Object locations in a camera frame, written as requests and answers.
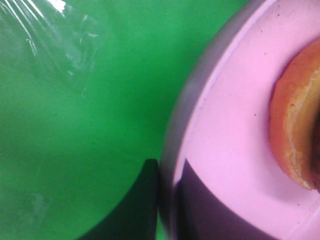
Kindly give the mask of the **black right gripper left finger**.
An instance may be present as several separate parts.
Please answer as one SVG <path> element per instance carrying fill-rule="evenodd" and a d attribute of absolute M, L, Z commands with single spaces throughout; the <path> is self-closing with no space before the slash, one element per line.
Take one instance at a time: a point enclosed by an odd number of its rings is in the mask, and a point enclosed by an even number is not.
<path fill-rule="evenodd" d="M 79 239 L 154 240 L 158 219 L 158 187 L 158 161 L 147 159 L 120 203 Z"/>

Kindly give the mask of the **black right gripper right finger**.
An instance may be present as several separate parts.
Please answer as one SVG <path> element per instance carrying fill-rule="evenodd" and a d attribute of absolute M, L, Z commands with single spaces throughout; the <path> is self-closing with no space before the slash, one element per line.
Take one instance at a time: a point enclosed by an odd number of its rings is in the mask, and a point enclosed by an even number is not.
<path fill-rule="evenodd" d="M 186 160 L 177 185 L 176 239 L 273 240 L 225 206 Z"/>

